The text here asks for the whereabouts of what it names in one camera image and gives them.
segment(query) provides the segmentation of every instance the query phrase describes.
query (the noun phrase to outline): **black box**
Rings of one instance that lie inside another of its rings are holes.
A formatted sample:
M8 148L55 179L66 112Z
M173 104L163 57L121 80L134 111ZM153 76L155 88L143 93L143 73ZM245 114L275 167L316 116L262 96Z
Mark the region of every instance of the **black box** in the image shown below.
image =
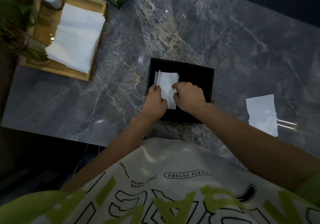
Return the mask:
M194 65L186 62L178 62L173 60L163 60L151 58L149 65L149 76L146 93L154 84L155 72L177 72L179 82L191 82L202 88L205 101L211 102L212 86L214 83L214 69L201 65ZM160 119L163 121L181 122L181 123L200 123L195 117L187 112L182 111L178 106L176 109L167 109L164 116Z

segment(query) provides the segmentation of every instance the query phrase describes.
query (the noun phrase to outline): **shirt sleeve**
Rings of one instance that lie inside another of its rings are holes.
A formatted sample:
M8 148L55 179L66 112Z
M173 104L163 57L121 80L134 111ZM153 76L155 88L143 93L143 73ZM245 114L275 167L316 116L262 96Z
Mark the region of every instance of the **shirt sleeve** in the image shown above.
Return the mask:
M62 191L43 191L21 196L0 207L0 223L30 223L68 195Z
M295 194L320 207L320 174L307 179L297 188Z

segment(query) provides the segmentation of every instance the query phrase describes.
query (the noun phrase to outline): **person's left arm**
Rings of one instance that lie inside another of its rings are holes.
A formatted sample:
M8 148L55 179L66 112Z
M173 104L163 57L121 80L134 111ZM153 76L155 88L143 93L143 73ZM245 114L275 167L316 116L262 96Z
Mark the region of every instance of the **person's left arm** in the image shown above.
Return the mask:
M160 86L152 85L141 113L133 118L128 127L118 137L68 180L60 190L68 193L75 192L108 167L138 148L152 124L165 114L167 107L167 101L161 98Z

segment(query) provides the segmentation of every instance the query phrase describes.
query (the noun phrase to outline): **graphic t-shirt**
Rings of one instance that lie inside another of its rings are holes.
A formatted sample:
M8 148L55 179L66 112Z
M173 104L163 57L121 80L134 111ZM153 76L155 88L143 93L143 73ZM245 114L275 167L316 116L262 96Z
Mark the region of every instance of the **graphic t-shirt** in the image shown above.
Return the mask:
M299 190L300 196L311 191L312 184L306 186ZM317 205L319 193L309 201ZM48 191L23 196L0 208L0 220L54 224L320 223L320 209L309 201L198 145L152 138L74 194Z

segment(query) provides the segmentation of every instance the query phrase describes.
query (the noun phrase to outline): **table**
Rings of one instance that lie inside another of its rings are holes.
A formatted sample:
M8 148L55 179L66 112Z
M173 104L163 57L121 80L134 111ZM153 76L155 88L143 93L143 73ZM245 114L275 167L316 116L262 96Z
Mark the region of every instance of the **table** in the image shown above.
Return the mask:
M152 56L214 68L215 104L246 122L246 98L274 94L298 124L279 137L320 157L319 28L245 0L127 0L109 17L92 81L18 66L3 127L107 146L141 110ZM204 125L159 121L146 137L237 162Z

